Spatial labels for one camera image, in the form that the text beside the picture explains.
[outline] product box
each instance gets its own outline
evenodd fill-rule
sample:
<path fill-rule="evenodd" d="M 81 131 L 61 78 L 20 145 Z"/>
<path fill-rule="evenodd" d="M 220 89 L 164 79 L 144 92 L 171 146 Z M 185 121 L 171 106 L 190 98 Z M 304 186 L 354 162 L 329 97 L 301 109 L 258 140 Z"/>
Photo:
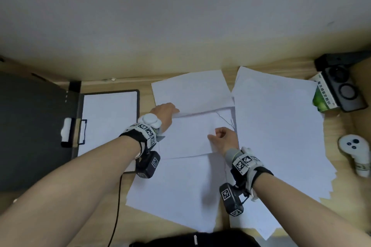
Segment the product box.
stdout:
<path fill-rule="evenodd" d="M 322 73 L 318 73 L 309 80 L 318 83 L 316 93 L 314 94 L 313 104 L 318 108 L 320 112 L 324 112 L 328 109 L 339 107 L 331 94 L 330 89 L 324 80 Z"/>

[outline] black cable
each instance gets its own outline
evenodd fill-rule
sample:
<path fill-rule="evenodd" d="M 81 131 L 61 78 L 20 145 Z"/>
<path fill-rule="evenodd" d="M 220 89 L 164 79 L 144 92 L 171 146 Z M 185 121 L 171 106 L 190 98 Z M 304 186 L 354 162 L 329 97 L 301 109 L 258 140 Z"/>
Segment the black cable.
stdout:
<path fill-rule="evenodd" d="M 120 211 L 120 195 L 121 195 L 121 181 L 122 180 L 123 180 L 123 176 L 121 175 L 120 184 L 118 185 L 118 204 L 117 204 L 116 222 L 115 222 L 114 231 L 112 232 L 112 235 L 111 235 L 111 240 L 109 240 L 109 244 L 107 245 L 107 247 L 109 247 L 111 245 L 112 239 L 114 238 L 115 231 L 116 231 L 116 226 L 117 226 L 117 221 L 118 221 L 118 213 Z"/>

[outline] white wall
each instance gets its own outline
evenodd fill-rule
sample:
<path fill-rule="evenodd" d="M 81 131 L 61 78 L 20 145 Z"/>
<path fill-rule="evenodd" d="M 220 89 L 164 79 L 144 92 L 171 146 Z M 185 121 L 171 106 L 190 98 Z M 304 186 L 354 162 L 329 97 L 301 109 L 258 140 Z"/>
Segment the white wall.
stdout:
<path fill-rule="evenodd" d="M 359 49 L 371 31 L 371 0 L 0 2 L 0 54 L 84 79 Z"/>

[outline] white controller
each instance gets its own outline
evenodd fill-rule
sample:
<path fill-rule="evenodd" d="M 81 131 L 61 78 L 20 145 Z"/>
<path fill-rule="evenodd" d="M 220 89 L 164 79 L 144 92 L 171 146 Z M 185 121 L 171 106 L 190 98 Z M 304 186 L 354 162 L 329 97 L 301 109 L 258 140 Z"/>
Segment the white controller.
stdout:
<path fill-rule="evenodd" d="M 350 154 L 355 161 L 355 170 L 361 177 L 370 174 L 370 150 L 368 142 L 358 135 L 345 135 L 338 141 L 339 148 Z"/>

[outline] black speaker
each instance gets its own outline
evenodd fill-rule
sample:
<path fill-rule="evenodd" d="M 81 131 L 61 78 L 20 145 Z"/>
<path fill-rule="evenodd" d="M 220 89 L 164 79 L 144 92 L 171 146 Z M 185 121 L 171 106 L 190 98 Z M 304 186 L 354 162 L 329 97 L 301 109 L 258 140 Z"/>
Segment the black speaker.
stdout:
<path fill-rule="evenodd" d="M 352 81 L 348 68 L 344 65 L 327 67 L 322 71 L 331 94 L 340 108 L 348 113 L 368 107 L 362 94 Z"/>

